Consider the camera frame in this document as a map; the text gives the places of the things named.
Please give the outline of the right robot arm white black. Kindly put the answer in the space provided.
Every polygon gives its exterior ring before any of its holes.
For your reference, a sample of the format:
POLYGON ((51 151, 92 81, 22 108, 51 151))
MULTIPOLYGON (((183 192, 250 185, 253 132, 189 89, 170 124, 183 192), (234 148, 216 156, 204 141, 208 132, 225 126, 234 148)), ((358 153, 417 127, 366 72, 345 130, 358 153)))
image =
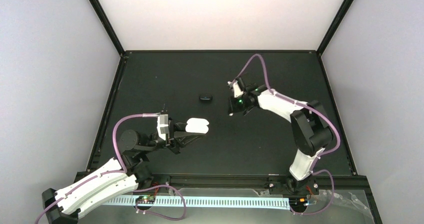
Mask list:
POLYGON ((323 106, 317 102, 304 102, 282 95, 265 85, 245 85, 241 79, 229 81, 232 94, 229 97, 228 114, 242 112, 248 114, 259 108, 270 111, 291 124, 297 152, 286 177, 285 188, 293 194, 305 187, 305 179, 313 173, 313 168, 333 140, 340 137, 326 116, 323 106))

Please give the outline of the white earbud charging case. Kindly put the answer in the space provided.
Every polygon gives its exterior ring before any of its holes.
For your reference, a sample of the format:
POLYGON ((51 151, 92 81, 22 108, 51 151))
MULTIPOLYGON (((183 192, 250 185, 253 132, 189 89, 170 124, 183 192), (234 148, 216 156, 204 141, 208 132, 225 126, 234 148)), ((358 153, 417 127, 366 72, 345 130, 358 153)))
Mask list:
POLYGON ((192 117, 186 121, 185 131, 188 133, 206 134, 209 131, 209 124, 207 119, 192 117))

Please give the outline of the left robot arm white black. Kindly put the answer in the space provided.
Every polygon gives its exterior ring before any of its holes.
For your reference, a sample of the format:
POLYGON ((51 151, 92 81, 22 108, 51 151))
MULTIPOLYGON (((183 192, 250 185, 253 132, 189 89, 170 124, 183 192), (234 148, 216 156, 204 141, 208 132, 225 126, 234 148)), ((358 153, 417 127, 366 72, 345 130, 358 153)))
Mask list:
POLYGON ((112 131, 115 157, 67 187, 45 190, 42 193, 43 211, 35 222, 46 217, 50 224, 76 224, 115 197, 153 190, 154 177, 148 168, 147 154, 162 149, 179 154, 181 148, 204 137, 208 131, 209 121, 204 118, 192 117, 178 122, 166 113, 141 113, 121 118, 112 131), (145 135, 126 130, 117 138, 120 124, 135 118, 155 118, 156 131, 145 135))

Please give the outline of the black earbud charging case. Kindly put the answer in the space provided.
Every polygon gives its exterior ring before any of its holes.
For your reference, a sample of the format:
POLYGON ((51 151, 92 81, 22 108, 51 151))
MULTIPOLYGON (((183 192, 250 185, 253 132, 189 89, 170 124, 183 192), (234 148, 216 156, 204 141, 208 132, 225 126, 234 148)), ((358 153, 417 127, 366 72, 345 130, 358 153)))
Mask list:
POLYGON ((213 96, 212 95, 199 95, 199 101, 200 102, 211 102, 213 100, 213 96))

